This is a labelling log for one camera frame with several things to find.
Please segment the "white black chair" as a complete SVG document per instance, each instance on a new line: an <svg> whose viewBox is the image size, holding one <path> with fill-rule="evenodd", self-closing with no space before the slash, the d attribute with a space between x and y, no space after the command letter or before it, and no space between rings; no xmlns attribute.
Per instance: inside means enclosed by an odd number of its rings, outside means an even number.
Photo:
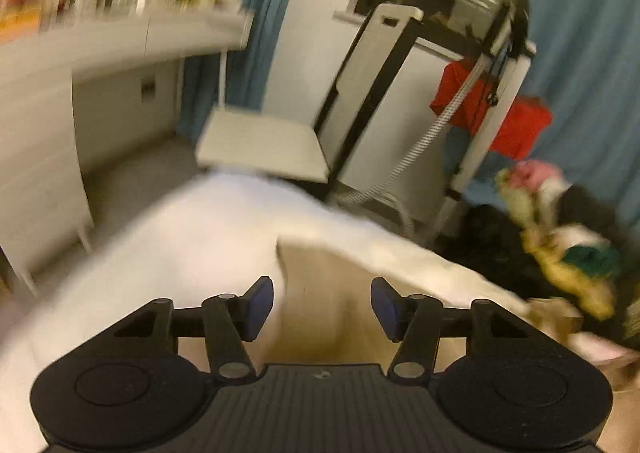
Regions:
<svg viewBox="0 0 640 453"><path fill-rule="evenodd" d="M312 125L215 106L196 145L198 166L311 184L335 181L408 58L422 19L423 11L413 6L377 6L350 45Z"/></svg>

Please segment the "tan t-shirt white print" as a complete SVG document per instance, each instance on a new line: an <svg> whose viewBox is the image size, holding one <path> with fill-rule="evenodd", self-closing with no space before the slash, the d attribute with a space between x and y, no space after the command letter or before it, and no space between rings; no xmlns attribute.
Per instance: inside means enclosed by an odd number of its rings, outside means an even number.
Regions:
<svg viewBox="0 0 640 453"><path fill-rule="evenodd" d="M270 255L224 251L186 268L175 302L193 307L216 294L240 294L262 275L274 283L274 306L265 329L248 348L267 361L390 364L396 347L383 334L370 305L370 283L385 277L402 295L423 293L450 308L486 298L519 317L531 317L549 336L595 364L614 388L613 410L599 447L608 452L639 448L639 356L578 329L570 333L567 303L529 305L480 274L404 239L344 251L324 244L280 241Z"/></svg>

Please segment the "right teal curtain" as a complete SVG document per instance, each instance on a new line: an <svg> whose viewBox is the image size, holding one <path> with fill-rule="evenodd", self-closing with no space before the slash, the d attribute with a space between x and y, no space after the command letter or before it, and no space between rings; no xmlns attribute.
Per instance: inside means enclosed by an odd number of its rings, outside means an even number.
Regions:
<svg viewBox="0 0 640 453"><path fill-rule="evenodd" d="M529 157L639 227L639 0L529 0L537 54L521 93L552 123Z"/></svg>

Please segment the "pastel tie-dye duvet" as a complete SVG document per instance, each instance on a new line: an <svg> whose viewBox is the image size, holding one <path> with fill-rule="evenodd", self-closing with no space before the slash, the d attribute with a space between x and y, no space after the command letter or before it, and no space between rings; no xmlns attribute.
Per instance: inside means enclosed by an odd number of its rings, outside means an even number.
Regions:
<svg viewBox="0 0 640 453"><path fill-rule="evenodd" d="M2 343L2 450L607 452L598 442L614 404L608 377L490 299L442 303L428 385L395 384L378 362L252 359L253 383L219 385L205 347L207 298L174 299L186 268L207 255L270 255L280 241L365 251L400 239L281 182L192 181Z"/></svg>

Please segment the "pile of mixed clothes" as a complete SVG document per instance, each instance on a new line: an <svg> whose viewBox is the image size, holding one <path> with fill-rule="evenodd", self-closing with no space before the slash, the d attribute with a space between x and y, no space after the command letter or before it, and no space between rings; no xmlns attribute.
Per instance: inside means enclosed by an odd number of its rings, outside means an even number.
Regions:
<svg viewBox="0 0 640 453"><path fill-rule="evenodd" d="M445 258L521 299L561 297L586 331L639 347L639 240L561 170L522 161L496 173L503 202L473 205L438 243Z"/></svg>

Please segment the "left teal curtain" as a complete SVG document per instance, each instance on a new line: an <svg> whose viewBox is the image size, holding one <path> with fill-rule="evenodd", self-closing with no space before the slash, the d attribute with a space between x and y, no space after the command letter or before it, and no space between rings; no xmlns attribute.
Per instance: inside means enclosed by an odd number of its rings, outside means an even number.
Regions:
<svg viewBox="0 0 640 453"><path fill-rule="evenodd" d="M207 25L226 42L186 59L176 132L197 143L215 104L259 112L289 0L219 0Z"/></svg>

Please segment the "teal curtain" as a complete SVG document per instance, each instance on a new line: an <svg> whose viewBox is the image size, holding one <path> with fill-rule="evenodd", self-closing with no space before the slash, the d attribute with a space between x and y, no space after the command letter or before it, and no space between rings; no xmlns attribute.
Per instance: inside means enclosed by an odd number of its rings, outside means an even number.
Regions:
<svg viewBox="0 0 640 453"><path fill-rule="evenodd" d="M529 157L639 227L639 0L529 0L537 54L521 93L552 123Z"/></svg>
<svg viewBox="0 0 640 453"><path fill-rule="evenodd" d="M215 104L259 112L289 0L219 0L207 25L226 42L186 59L176 132L197 143Z"/></svg>

